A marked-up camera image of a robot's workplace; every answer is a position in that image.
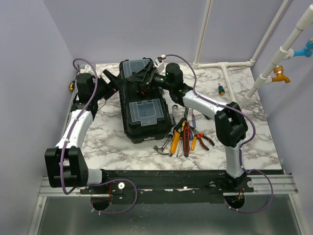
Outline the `black plastic toolbox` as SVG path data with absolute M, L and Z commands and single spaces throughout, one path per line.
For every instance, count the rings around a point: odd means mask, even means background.
M 119 77 L 126 80 L 126 61 L 119 64 Z M 160 140 L 171 129 L 168 105 L 162 89 L 151 86 L 149 79 L 154 65 L 143 82 L 127 81 L 119 90 L 124 133 L 132 143 Z

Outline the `red black utility knife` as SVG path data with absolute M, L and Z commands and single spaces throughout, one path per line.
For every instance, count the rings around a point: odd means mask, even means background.
M 188 157 L 190 152 L 189 139 L 190 139 L 190 126 L 189 122 L 186 122 L 183 129 L 183 154 L 185 157 Z

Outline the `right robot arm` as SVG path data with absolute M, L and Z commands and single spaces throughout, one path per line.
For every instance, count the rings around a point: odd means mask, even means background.
M 235 192 L 243 186 L 244 166 L 240 148 L 248 126 L 236 102 L 219 103 L 196 92 L 184 83 L 183 72 L 176 63 L 158 66 L 146 58 L 121 62 L 120 70 L 127 81 L 165 89 L 176 104 L 195 109 L 214 120 L 217 138 L 225 148 L 226 173 L 230 176 L 225 179 L 225 187 Z

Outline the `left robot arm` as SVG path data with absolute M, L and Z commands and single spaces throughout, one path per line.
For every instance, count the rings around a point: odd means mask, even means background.
M 90 73 L 76 76 L 77 94 L 70 108 L 68 126 L 54 148 L 45 151 L 48 180 L 53 188 L 84 187 L 91 185 L 97 193 L 104 193 L 109 186 L 100 169 L 89 169 L 82 154 L 82 144 L 98 110 L 98 101 L 108 100 L 126 83 L 108 70 L 109 79 L 97 78 Z

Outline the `silver combination ratchet wrench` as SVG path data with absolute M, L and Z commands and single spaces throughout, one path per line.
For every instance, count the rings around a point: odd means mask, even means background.
M 171 129 L 170 129 L 169 133 L 167 134 L 167 139 L 168 140 L 172 140 L 174 138 L 174 128 L 176 126 L 175 118 L 176 118 L 177 110 L 178 110 L 178 105 L 174 104 L 172 106 L 172 113 L 170 114 Z

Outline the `red test pen screwdriver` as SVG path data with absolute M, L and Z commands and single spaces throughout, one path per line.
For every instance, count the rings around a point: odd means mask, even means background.
M 196 118 L 195 118 L 195 115 L 194 115 L 194 109 L 191 109 L 191 118 L 192 118 L 193 128 L 196 128 Z

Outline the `yellow black pruning shears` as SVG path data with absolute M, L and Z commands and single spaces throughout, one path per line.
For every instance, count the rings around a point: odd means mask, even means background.
M 176 148 L 177 148 L 177 145 L 178 145 L 178 142 L 179 142 L 179 138 L 180 138 L 180 132 L 179 130 L 181 129 L 182 127 L 182 124 L 183 122 L 186 121 L 186 118 L 185 117 L 182 117 L 180 119 L 180 121 L 178 122 L 178 124 L 174 127 L 174 138 L 172 140 L 172 144 L 171 144 L 171 148 L 170 148 L 170 153 L 169 153 L 169 156 L 172 157 L 173 154 L 175 153 L 176 151 Z

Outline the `long screwdriver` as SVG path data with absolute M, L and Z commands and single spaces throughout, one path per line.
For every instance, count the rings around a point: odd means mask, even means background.
M 177 148 L 177 152 L 176 152 L 176 157 L 179 157 L 179 152 L 180 152 L 180 148 L 181 148 L 181 143 L 182 143 L 182 137 L 180 137 L 180 139 L 179 139 L 179 144 L 178 144 L 178 148 Z

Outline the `claw hammer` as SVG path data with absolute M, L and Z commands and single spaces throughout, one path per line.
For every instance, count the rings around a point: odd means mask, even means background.
M 158 146 L 154 146 L 153 149 L 160 155 L 170 155 L 170 152 L 164 152 L 164 149 L 167 147 L 168 143 L 170 143 L 171 140 L 166 140 L 166 142 L 161 146 L 161 147 L 158 147 Z

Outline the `green stubby screwdriver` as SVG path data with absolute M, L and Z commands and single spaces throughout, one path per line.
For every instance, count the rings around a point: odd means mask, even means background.
M 224 90 L 223 86 L 220 83 L 218 83 L 218 92 L 219 92 L 220 95 L 224 95 L 225 94 L 225 90 Z

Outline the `yellow brass faucet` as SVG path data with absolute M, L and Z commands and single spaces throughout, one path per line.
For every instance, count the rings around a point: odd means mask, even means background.
M 275 66 L 273 69 L 273 73 L 275 74 L 275 76 L 272 77 L 272 82 L 284 81 L 285 83 L 290 83 L 290 79 L 284 75 L 283 66 Z

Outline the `blue pipe valve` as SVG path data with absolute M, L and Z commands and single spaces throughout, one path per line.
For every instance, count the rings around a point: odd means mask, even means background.
M 312 54 L 313 54 L 313 38 L 310 38 L 301 50 L 294 51 L 293 56 L 294 57 L 305 56 L 306 58 L 310 58 Z

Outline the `yellow black screwdriver at wall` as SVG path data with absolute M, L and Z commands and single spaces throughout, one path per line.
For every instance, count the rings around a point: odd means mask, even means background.
M 75 89 L 75 80 L 73 80 L 69 86 L 70 91 L 74 91 L 74 89 Z

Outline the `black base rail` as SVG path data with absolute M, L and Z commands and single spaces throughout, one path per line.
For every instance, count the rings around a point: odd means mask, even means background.
M 98 203 L 223 203 L 224 196 L 253 192 L 247 175 L 232 179 L 225 170 L 106 170 L 108 185 L 82 189 Z

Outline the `white pvc pipe frame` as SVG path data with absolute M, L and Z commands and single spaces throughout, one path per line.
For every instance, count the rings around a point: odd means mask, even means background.
M 280 8 L 278 9 L 275 17 L 273 18 L 271 24 L 269 25 L 267 31 L 265 32 L 263 38 L 261 39 L 258 47 L 256 48 L 256 51 L 254 52 L 253 56 L 248 61 L 244 62 L 216 62 L 216 63 L 207 63 L 203 64 L 200 63 L 200 52 L 201 47 L 203 45 L 203 40 L 206 32 L 206 27 L 210 15 L 210 11 L 212 8 L 213 1 L 208 0 L 205 5 L 204 9 L 204 16 L 202 20 L 201 25 L 201 32 L 198 40 L 198 45 L 196 49 L 196 55 L 195 59 L 192 65 L 192 68 L 194 69 L 204 69 L 204 68 L 220 68 L 224 70 L 228 67 L 252 67 L 254 66 L 257 57 L 260 55 L 263 47 L 265 46 L 266 42 L 270 38 L 272 32 L 274 31 L 276 25 L 278 24 L 279 20 L 282 18 L 283 13 L 285 12 L 286 8 L 288 7 L 288 4 L 290 3 L 289 0 L 283 1 Z M 270 60 L 269 65 L 265 69 L 261 75 L 258 76 L 256 81 L 253 83 L 251 89 L 244 95 L 244 97 L 239 102 L 239 105 L 241 108 L 244 108 L 248 103 L 251 102 L 252 96 L 257 92 L 257 90 L 262 87 L 265 84 L 270 84 L 272 80 L 269 78 L 269 75 L 271 74 L 272 70 L 280 64 L 283 60 L 288 60 L 294 57 L 295 51 L 292 50 L 291 46 L 294 44 L 294 42 L 297 40 L 297 38 L 301 35 L 301 33 L 309 28 L 313 24 L 313 6 L 310 5 L 304 14 L 301 16 L 301 18 L 298 20 L 298 22 L 295 25 L 294 30 L 289 35 L 289 37 L 286 39 L 286 41 L 283 43 L 282 46 L 278 48 L 278 50 L 275 52 L 273 57 Z

